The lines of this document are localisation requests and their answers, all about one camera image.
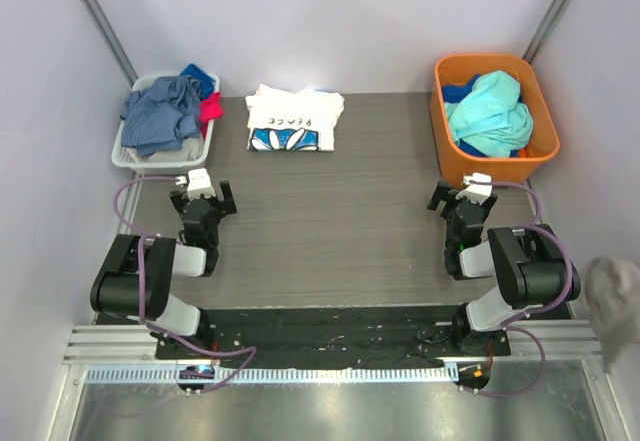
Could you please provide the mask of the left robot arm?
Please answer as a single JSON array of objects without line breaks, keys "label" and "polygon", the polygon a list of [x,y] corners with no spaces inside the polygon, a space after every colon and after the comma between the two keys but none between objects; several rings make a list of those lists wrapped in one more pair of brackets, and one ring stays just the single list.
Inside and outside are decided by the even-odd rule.
[{"label": "left robot arm", "polygon": [[219,225],[237,212],[229,182],[220,192],[210,181],[190,180],[170,194],[181,222],[177,238],[157,234],[119,234],[90,292],[92,309],[102,315],[137,321],[160,335],[174,335],[179,349],[200,360],[210,352],[214,329],[204,309],[171,293],[175,276],[209,277],[219,260]]}]

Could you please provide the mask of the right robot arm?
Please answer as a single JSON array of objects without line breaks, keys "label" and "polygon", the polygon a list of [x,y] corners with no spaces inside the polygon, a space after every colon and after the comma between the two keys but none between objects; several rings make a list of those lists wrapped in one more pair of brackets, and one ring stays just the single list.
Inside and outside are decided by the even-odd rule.
[{"label": "right robot arm", "polygon": [[[497,187],[522,189],[532,198],[530,225],[484,228],[498,200]],[[446,272],[456,280],[496,279],[489,292],[456,309],[449,339],[460,354],[475,355],[486,346],[487,333],[579,296],[580,276],[552,228],[542,222],[540,200],[531,188],[473,173],[463,177],[461,188],[438,182],[427,209],[440,209],[445,221]]]}]

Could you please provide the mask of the orange plastic tub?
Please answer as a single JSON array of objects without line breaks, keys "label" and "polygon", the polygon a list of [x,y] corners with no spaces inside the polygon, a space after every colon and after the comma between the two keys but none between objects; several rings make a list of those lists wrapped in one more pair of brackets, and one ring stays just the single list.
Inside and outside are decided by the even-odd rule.
[{"label": "orange plastic tub", "polygon": [[[481,158],[461,151],[451,136],[442,87],[463,85],[475,74],[502,70],[521,84],[523,101],[533,117],[528,147],[532,158]],[[498,182],[522,183],[560,149],[560,140],[532,67],[522,58],[505,53],[463,53],[445,56],[434,68],[430,115],[442,178],[460,187],[463,176],[484,173]]]}]

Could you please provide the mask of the grey garment in basket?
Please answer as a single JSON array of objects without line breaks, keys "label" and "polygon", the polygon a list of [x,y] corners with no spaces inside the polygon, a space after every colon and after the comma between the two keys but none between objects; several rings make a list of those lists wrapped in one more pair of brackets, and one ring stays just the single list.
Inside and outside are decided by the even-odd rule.
[{"label": "grey garment in basket", "polygon": [[156,163],[194,161],[201,155],[203,146],[204,138],[202,136],[199,136],[198,138],[186,138],[179,149],[159,150],[150,156],[147,156],[145,160],[147,162]]}]

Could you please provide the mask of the orange garment in tub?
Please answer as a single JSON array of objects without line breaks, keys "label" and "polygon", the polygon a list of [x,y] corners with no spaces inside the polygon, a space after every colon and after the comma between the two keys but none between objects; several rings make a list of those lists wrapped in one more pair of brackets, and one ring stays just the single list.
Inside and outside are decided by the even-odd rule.
[{"label": "orange garment in tub", "polygon": [[518,158],[532,158],[532,153],[528,147],[520,149],[517,154]]}]

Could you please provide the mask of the white laundry basket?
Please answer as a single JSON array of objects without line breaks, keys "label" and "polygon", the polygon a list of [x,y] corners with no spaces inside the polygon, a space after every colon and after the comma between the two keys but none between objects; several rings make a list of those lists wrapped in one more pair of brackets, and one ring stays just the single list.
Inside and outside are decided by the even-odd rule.
[{"label": "white laundry basket", "polygon": [[[207,74],[214,80],[214,91],[220,92],[220,78],[214,73]],[[174,75],[173,72],[167,71],[143,75],[134,82],[131,88],[131,92],[136,90],[143,90],[150,87],[158,77],[172,75]],[[210,147],[212,145],[214,124],[214,120],[209,121],[207,133],[202,143],[202,149],[200,150],[200,155],[196,159],[154,162],[145,160],[139,157],[137,153],[134,153],[134,150],[122,146],[121,135],[124,129],[124,121],[121,121],[114,141],[111,153],[111,161],[116,167],[131,169],[135,173],[142,176],[181,175],[187,173],[192,169],[205,168],[210,152]]]}]

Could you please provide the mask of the blue checked shirt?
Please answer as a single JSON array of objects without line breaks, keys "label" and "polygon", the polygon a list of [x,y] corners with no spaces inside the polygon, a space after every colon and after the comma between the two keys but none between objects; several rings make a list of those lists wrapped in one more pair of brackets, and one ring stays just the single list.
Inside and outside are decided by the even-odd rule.
[{"label": "blue checked shirt", "polygon": [[200,82],[191,76],[161,76],[130,93],[121,120],[121,146],[139,156],[179,150],[201,135]]}]

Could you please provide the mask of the red garment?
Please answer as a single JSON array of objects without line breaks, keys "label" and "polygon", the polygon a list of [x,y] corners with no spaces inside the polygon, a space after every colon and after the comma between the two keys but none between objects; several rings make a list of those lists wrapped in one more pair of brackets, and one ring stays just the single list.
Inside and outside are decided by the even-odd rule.
[{"label": "red garment", "polygon": [[214,92],[201,101],[199,122],[200,132],[203,138],[207,136],[209,123],[224,116],[224,110],[221,106],[220,99],[220,93]]}]

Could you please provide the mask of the white printed folded t shirt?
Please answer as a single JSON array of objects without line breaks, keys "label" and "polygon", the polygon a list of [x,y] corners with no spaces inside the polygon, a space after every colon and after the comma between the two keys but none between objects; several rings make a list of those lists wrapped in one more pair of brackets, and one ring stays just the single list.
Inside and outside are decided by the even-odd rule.
[{"label": "white printed folded t shirt", "polygon": [[335,150],[335,128],[345,103],[341,94],[310,88],[289,92],[261,84],[245,102],[249,151]]}]

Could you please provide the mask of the blue garment in basket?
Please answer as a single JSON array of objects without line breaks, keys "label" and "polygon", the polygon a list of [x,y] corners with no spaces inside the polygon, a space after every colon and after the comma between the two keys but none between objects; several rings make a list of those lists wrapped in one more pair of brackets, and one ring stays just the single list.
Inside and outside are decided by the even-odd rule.
[{"label": "blue garment in basket", "polygon": [[198,92],[201,100],[208,98],[215,92],[215,79],[195,64],[186,66],[180,75],[191,77],[198,82]]}]

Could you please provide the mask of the grey bucket hat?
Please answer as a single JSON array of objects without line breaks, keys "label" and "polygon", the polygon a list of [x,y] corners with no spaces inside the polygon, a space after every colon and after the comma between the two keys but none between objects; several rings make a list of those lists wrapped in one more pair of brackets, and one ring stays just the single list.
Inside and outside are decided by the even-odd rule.
[{"label": "grey bucket hat", "polygon": [[620,356],[639,344],[639,268],[623,259],[593,258],[585,268],[583,287],[604,370],[610,374]]}]

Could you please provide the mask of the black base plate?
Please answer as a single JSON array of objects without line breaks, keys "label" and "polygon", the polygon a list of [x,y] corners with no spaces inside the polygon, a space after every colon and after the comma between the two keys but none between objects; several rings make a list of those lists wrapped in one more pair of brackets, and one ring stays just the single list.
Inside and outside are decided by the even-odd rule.
[{"label": "black base plate", "polygon": [[502,331],[459,334],[455,305],[215,309],[214,348],[254,346],[253,368],[299,370],[435,367],[442,358],[511,353]]}]

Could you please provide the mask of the aluminium rail frame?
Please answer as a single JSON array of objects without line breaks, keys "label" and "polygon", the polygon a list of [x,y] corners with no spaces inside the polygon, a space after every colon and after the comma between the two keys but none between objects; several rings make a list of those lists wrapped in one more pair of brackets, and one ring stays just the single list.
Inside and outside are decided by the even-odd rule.
[{"label": "aluminium rail frame", "polygon": [[[539,342],[549,360],[598,357],[603,354],[585,320],[528,320],[509,326],[511,353],[517,358],[538,354]],[[66,363],[155,362],[157,340],[134,325],[87,325],[72,329],[63,360]]]}]

